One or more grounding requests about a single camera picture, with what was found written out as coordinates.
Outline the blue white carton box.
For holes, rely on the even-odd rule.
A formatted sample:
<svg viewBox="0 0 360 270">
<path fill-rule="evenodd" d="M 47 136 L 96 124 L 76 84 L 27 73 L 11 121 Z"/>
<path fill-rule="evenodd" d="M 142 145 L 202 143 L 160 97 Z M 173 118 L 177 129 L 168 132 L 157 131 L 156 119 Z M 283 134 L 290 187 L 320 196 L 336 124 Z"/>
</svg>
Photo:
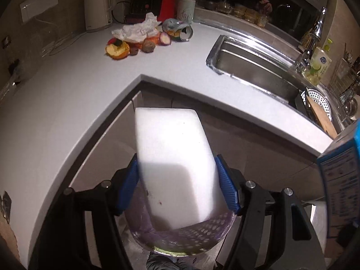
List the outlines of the blue white carton box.
<svg viewBox="0 0 360 270">
<path fill-rule="evenodd" d="M 359 221 L 359 121 L 345 128 L 317 158 L 325 191 L 328 233 Z"/>
</svg>

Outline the halved purple onion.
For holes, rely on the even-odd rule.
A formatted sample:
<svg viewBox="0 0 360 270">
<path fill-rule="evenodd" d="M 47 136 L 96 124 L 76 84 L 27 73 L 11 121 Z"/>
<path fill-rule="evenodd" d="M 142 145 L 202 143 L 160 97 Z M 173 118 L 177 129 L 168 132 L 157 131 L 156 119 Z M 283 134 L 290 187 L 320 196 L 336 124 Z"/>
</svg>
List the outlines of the halved purple onion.
<svg viewBox="0 0 360 270">
<path fill-rule="evenodd" d="M 162 46 L 171 45 L 171 37 L 166 32 L 161 32 L 159 35 L 159 44 Z"/>
</svg>

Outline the white paper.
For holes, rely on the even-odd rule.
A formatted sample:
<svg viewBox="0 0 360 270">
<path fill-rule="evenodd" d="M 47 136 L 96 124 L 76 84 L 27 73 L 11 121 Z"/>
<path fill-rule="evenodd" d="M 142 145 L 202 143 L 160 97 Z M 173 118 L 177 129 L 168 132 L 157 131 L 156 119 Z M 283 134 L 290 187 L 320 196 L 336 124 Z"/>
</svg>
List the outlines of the white paper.
<svg viewBox="0 0 360 270">
<path fill-rule="evenodd" d="M 127 43 L 142 43 L 147 38 L 159 34 L 158 26 L 161 24 L 152 12 L 145 15 L 145 20 L 134 25 L 124 25 L 120 29 L 112 31 L 113 37 Z"/>
</svg>

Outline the purple-lined trash bin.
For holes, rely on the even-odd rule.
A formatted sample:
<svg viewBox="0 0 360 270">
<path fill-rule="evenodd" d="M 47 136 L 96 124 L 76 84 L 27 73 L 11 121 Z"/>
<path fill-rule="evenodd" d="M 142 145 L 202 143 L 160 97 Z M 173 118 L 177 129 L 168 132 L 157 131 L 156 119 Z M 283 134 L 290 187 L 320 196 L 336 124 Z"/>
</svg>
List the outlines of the purple-lined trash bin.
<svg viewBox="0 0 360 270">
<path fill-rule="evenodd" d="M 124 212 L 134 240 L 147 250 L 160 254 L 187 257 L 211 250 L 230 231 L 236 215 L 228 211 L 203 223 L 176 230 L 158 231 L 152 223 L 146 207 L 145 190 L 139 183 Z"/>
</svg>

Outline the small brown nut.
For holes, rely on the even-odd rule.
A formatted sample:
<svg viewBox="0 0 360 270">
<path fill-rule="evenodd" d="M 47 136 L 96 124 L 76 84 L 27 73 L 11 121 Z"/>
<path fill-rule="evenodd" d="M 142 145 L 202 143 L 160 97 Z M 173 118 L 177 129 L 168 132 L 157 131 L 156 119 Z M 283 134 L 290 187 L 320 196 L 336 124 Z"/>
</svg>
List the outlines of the small brown nut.
<svg viewBox="0 0 360 270">
<path fill-rule="evenodd" d="M 139 53 L 139 48 L 137 48 L 137 47 L 131 47 L 130 48 L 129 54 L 131 56 L 136 56 L 138 53 Z"/>
</svg>

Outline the white perforated plate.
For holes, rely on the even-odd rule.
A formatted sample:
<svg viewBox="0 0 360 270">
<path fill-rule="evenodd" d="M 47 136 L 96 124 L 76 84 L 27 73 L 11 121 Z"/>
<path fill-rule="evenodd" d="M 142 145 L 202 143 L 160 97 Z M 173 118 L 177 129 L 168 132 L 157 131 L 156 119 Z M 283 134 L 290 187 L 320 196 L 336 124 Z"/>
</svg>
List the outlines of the white perforated plate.
<svg viewBox="0 0 360 270">
<path fill-rule="evenodd" d="M 321 108 L 323 108 L 323 110 L 327 114 L 329 120 L 332 121 L 333 117 L 332 117 L 331 106 L 330 106 L 327 98 L 323 94 L 321 94 L 321 92 L 319 92 L 317 89 L 309 88 L 309 89 L 307 89 L 307 92 L 308 92 L 309 97 L 315 103 L 317 103 Z"/>
</svg>

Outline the chrome faucet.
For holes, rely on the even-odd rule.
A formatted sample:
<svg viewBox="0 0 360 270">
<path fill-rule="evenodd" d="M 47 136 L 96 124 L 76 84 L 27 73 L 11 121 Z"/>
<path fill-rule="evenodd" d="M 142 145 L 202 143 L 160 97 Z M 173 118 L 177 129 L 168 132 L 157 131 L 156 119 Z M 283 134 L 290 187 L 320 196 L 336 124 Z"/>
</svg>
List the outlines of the chrome faucet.
<svg viewBox="0 0 360 270">
<path fill-rule="evenodd" d="M 327 8 L 322 7 L 319 17 L 317 18 L 315 24 L 309 32 L 309 45 L 304 49 L 304 52 L 298 56 L 293 65 L 294 70 L 299 74 L 303 74 L 305 71 L 310 70 L 311 68 L 310 61 L 315 51 L 315 48 L 321 41 L 326 14 Z"/>
</svg>

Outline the green dish soap bottle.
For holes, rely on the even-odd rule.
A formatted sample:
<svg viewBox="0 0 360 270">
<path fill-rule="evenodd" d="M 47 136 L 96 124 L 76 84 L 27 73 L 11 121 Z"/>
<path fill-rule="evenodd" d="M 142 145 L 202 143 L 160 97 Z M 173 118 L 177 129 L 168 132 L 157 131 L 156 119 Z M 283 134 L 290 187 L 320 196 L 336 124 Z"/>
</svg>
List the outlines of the green dish soap bottle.
<svg viewBox="0 0 360 270">
<path fill-rule="evenodd" d="M 328 53 L 333 44 L 332 39 L 328 38 L 323 47 L 317 46 L 310 59 L 310 69 L 306 70 L 303 74 L 305 78 L 312 83 L 313 86 L 317 86 L 329 68 L 332 60 Z"/>
</svg>

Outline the brown kiwi fruit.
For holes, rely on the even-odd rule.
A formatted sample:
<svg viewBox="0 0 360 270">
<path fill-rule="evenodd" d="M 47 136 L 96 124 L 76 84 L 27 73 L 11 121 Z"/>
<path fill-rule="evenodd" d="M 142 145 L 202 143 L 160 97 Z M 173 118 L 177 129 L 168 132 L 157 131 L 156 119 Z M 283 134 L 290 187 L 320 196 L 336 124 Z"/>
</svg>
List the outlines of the brown kiwi fruit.
<svg viewBox="0 0 360 270">
<path fill-rule="evenodd" d="M 156 48 L 156 43 L 151 40 L 145 40 L 142 44 L 142 51 L 145 53 L 151 53 Z"/>
</svg>

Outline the white floral ceramic cup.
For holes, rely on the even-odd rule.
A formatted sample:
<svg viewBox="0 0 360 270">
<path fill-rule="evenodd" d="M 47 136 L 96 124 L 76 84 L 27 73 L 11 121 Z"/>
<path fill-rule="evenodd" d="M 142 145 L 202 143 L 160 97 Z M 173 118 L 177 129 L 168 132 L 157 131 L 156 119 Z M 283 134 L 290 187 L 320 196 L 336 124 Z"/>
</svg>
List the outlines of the white floral ceramic cup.
<svg viewBox="0 0 360 270">
<path fill-rule="evenodd" d="M 179 21 L 192 24 L 195 12 L 195 0 L 178 0 L 176 17 Z"/>
</svg>

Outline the wooden cutting board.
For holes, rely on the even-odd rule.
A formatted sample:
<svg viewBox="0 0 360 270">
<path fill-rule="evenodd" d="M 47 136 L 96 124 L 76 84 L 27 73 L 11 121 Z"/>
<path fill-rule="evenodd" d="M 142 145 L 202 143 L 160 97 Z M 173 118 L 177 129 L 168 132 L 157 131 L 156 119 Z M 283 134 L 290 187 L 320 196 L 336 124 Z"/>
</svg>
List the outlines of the wooden cutting board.
<svg viewBox="0 0 360 270">
<path fill-rule="evenodd" d="M 336 132 L 333 123 L 329 120 L 328 115 L 325 113 L 323 108 L 314 102 L 308 95 L 306 95 L 306 100 L 309 102 L 310 108 L 315 114 L 315 117 L 317 118 L 324 132 L 327 133 L 330 138 L 335 139 L 338 133 Z"/>
</svg>

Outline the white foam block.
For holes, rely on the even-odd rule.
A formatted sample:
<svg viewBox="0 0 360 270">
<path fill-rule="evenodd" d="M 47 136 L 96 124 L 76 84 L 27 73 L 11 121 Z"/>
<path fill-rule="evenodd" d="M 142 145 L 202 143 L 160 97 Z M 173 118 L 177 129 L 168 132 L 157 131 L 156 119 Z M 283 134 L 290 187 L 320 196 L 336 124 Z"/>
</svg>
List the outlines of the white foam block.
<svg viewBox="0 0 360 270">
<path fill-rule="evenodd" d="M 218 169 L 196 111 L 137 108 L 140 179 L 153 227 L 196 225 L 227 212 Z"/>
</svg>

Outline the stainless steel sink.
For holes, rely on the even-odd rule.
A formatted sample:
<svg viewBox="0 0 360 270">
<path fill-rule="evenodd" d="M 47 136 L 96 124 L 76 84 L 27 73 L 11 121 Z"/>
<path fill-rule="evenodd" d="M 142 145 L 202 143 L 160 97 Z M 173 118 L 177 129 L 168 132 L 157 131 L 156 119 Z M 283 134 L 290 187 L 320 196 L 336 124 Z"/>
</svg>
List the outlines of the stainless steel sink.
<svg viewBox="0 0 360 270">
<path fill-rule="evenodd" d="M 221 35 L 210 50 L 206 64 L 219 75 L 289 103 L 311 84 L 293 69 L 294 61 L 268 44 L 249 35 Z"/>
</svg>

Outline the crushed drink can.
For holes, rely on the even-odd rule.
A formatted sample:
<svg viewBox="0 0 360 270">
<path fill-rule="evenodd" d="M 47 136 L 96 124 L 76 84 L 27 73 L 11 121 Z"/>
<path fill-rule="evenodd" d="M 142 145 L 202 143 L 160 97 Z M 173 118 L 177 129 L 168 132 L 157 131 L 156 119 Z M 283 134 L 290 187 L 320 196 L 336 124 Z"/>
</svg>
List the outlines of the crushed drink can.
<svg viewBox="0 0 360 270">
<path fill-rule="evenodd" d="M 194 30 L 189 23 L 179 21 L 175 18 L 168 18 L 162 23 L 162 30 L 176 41 L 189 41 Z"/>
</svg>

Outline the red black blender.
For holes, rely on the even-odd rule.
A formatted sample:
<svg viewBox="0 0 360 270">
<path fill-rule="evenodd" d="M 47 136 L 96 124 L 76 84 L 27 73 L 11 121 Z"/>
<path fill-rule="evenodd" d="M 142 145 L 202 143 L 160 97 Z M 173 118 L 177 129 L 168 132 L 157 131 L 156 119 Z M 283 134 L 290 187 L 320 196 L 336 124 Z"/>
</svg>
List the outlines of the red black blender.
<svg viewBox="0 0 360 270">
<path fill-rule="evenodd" d="M 129 13 L 125 23 L 134 24 L 145 20 L 147 13 L 152 12 L 157 20 L 164 22 L 176 16 L 176 0 L 130 0 Z"/>
</svg>

